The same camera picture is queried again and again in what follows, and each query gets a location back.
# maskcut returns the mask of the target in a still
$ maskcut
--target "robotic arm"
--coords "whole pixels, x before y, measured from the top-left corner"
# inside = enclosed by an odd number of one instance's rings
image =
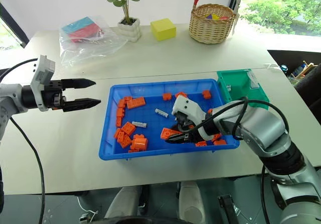
[[[55,62],[42,55],[34,67],[35,75],[30,85],[0,84],[0,141],[14,114],[27,112],[31,108],[38,108],[40,111],[62,109],[67,112],[91,108],[100,103],[100,100],[91,98],[66,101],[62,93],[66,88],[90,87],[96,84],[94,81],[84,78],[51,80]]]
[[[217,133],[240,136],[272,177],[275,201],[283,209],[280,223],[320,224],[321,178],[291,141],[284,121],[260,107],[248,106],[242,113],[243,103],[233,106],[235,103],[237,101],[206,114],[196,102],[178,96],[172,114],[183,134],[170,136],[167,142],[196,143],[211,140]],[[211,118],[228,106],[233,107]],[[196,128],[189,130],[190,125]]]

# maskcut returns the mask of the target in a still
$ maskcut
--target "yellow block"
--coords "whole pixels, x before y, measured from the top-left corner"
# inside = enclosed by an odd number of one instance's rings
[[[176,26],[168,18],[151,22],[150,28],[158,41],[176,36]]]

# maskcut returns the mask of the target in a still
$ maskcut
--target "white lego piece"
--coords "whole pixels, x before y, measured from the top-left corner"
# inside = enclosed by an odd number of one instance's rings
[[[132,121],[131,124],[135,125],[136,127],[142,127],[142,128],[146,128],[147,127],[147,124],[146,123],[142,123],[142,122]]]
[[[169,116],[169,114],[167,112],[164,112],[164,111],[162,111],[162,110],[160,110],[158,108],[155,108],[155,113],[159,114],[159,115],[161,115],[161,116],[163,116],[165,118],[167,118]]]

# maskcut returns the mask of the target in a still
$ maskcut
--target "wicker basket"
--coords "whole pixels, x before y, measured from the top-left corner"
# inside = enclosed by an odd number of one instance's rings
[[[196,8],[198,0],[194,0],[190,20],[190,36],[198,42],[215,44],[223,42],[229,35],[236,15],[225,6],[206,4]],[[205,16],[216,14],[219,17],[229,17],[224,20],[207,19]]]

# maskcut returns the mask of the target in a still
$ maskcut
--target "white table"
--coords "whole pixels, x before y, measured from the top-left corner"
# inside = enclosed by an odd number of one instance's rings
[[[82,67],[81,71],[59,65],[57,32],[36,34],[25,50],[25,59],[46,54],[49,59],[57,61],[55,79],[86,77],[96,81],[96,86],[66,91],[67,99],[91,97],[102,100],[96,107],[82,111],[42,113],[32,109],[14,116],[39,152],[47,193],[259,173],[261,162],[243,142],[235,150],[214,153],[161,155],[128,161],[103,161],[98,157],[111,86],[216,79],[215,71],[225,69],[253,68],[270,101],[287,116],[293,141],[313,165],[321,165],[321,146],[317,144],[321,126],[283,73],[264,68],[264,63],[273,63],[267,51],[253,39],[241,35],[234,35],[220,45],[199,44],[184,35],[187,34],[185,29],[186,25],[179,26],[175,39],[156,42],[148,27],[143,27],[144,36],[137,43],[126,45],[104,61],[93,61],[90,67]],[[122,59],[133,59],[132,64],[123,63]],[[13,71],[6,81],[13,82],[22,73],[27,81],[31,75],[26,74],[26,70],[28,66]],[[11,123],[0,146],[0,160],[6,194],[40,192],[36,159]]]

